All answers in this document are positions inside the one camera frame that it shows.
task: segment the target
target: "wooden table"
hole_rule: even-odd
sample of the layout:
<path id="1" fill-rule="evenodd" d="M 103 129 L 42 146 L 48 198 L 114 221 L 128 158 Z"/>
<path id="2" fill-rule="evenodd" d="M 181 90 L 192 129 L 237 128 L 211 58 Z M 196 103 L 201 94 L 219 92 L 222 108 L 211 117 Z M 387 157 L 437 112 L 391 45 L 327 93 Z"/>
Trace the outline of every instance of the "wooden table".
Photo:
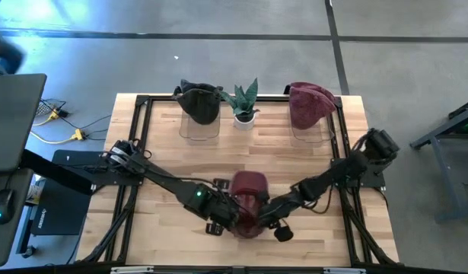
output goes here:
<path id="1" fill-rule="evenodd" d="M 116 140 L 127 139 L 137 94 L 117 94 L 105 149 Z M 342 96 L 345 120 L 353 144 L 368 129 L 359 96 Z M 191 175 L 213 179 L 231 178 L 237 170 L 263 172 L 269 180 L 271 197 L 288 192 L 300 179 L 324 172 L 332 158 L 330 142 L 316 148 L 291 146 L 287 104 L 259 102 L 261 110 L 253 130 L 241 132 L 232 126 L 228 105 L 221 107 L 221 128 L 217 145 L 189 145 L 178 132 L 182 110 L 176 102 L 155 102 L 152 108 L 146 148 L 158 166 L 177 176 Z M 339 121 L 334 115 L 339 134 Z M 138 134 L 142 124 L 138 125 Z M 343 148 L 339 142 L 339 151 Z M 118 187 L 107 186 L 90 203 L 78 257 L 87 256 L 110 226 Z M 324 209 L 325 193 L 317 209 Z M 391 223 L 382 196 L 371 189 L 361 190 L 368 230 L 393 259 L 398 260 Z M 129 245 L 127 264 L 151 265 L 244 265 L 244 266 L 348 266 L 339 195 L 333 191 L 325 215 L 306 210 L 294 211 L 287 222 L 294 232 L 289 242 L 279 243 L 273 231 L 255 239 L 238 239 L 228 231 L 215 237 L 205 233 L 205 221 L 194 216 L 169 192 L 151 181 L 139 190 Z M 117 238 L 116 252 L 122 231 Z M 358 255 L 362 258 L 360 237 L 355 233 Z"/>

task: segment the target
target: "mouse pad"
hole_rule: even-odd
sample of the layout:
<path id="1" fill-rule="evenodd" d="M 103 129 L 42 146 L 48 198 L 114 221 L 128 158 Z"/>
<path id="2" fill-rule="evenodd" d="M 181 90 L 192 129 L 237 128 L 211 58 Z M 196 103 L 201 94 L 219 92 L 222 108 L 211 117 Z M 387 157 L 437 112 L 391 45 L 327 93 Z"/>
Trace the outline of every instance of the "mouse pad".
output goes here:
<path id="1" fill-rule="evenodd" d="M 53 155 L 53 163 L 93 165 L 97 163 L 99 154 L 93 151 L 58 150 Z M 84 170 L 68 169 L 84 177 L 91 177 Z M 34 235 L 78 235 L 89 204 L 90 196 L 46 179 L 30 232 Z"/>
<path id="2" fill-rule="evenodd" d="M 9 176 L 9 174 L 0 176 L 0 190 L 5 188 Z M 32 170 L 24 168 L 15 171 L 8 181 L 8 188 L 14 190 L 14 216 L 7 224 L 0 225 L 0 266 L 5 265 L 11 253 L 32 177 Z"/>

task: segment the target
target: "concrete floor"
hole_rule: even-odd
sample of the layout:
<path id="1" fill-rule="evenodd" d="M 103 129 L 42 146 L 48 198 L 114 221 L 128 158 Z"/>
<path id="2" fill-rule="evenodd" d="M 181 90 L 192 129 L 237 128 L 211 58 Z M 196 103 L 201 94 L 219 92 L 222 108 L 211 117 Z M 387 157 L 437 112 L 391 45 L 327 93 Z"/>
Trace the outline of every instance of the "concrete floor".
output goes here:
<path id="1" fill-rule="evenodd" d="M 468 0 L 333 0 L 333 10 L 339 35 L 468 37 Z M 2 28 L 330 35 L 323 0 L 2 0 Z M 181 78 L 231 88 L 258 77 L 260 92 L 270 94 L 310 81 L 341 94 L 330 41 L 10 39 L 27 51 L 20 73 L 46 73 L 44 97 L 67 100 L 78 126 L 110 113 L 117 92 L 172 92 Z M 468 220 L 435 223 L 446 196 L 433 153 L 407 146 L 468 101 L 468 43 L 341 43 L 341 49 L 350 94 L 363 97 L 369 125 L 386 129 L 402 148 L 385 172 L 401 262 L 468 272 Z M 71 130 L 53 122 L 38 132 L 57 140 Z M 56 149 L 101 150 L 103 142 L 53 146 L 30 138 L 27 147 L 51 158 Z M 40 252 L 12 256 L 5 267 L 64 263 L 75 240 L 35 237 Z"/>

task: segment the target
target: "maroon fabric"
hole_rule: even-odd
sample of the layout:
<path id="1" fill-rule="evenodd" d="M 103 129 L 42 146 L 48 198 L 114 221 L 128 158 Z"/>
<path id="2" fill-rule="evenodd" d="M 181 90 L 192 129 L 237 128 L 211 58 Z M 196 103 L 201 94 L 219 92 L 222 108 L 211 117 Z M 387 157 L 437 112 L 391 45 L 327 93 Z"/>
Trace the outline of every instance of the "maroon fabric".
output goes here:
<path id="1" fill-rule="evenodd" d="M 253 238 L 264 231 L 257 221 L 257 215 L 264 203 L 258 198 L 258 194 L 267 191 L 266 176 L 260 172 L 238 171 L 234 175 L 229 192 L 242 208 L 239 209 L 237 224 L 231 229 L 232 234 L 237 237 Z"/>
<path id="2" fill-rule="evenodd" d="M 289 113 L 296 129 L 309 129 L 336 108 L 335 97 L 325 88 L 306 82 L 295 82 L 289 90 Z"/>

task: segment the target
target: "potted plant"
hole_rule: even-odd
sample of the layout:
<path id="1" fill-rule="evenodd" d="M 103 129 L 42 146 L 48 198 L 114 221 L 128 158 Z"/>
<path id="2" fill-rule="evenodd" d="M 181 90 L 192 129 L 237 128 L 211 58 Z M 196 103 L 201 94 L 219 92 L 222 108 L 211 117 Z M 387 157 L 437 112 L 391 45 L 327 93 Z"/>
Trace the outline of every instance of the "potted plant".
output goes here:
<path id="1" fill-rule="evenodd" d="M 244 92 L 242 86 L 235 85 L 235 97 L 225 91 L 219 91 L 220 96 L 231 105 L 234 110 L 234 126 L 240 130 L 250 130 L 254 126 L 256 112 L 254 104 L 257 99 L 257 78 Z"/>

